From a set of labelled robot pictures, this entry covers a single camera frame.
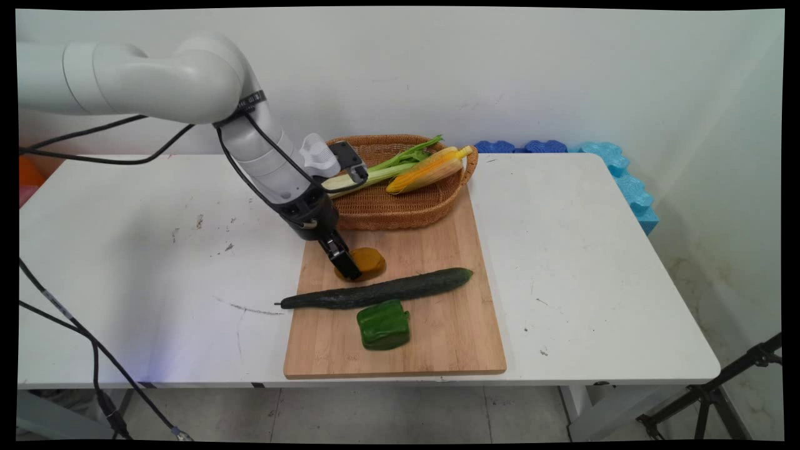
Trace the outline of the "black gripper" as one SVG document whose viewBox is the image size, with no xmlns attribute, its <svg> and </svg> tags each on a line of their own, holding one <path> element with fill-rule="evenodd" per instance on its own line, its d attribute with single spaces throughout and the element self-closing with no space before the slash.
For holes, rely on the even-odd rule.
<svg viewBox="0 0 800 450">
<path fill-rule="evenodd" d="M 329 194 L 318 187 L 308 187 L 296 199 L 277 205 L 276 211 L 302 239 L 318 241 L 344 279 L 362 276 L 348 245 L 338 234 L 339 214 Z"/>
</svg>

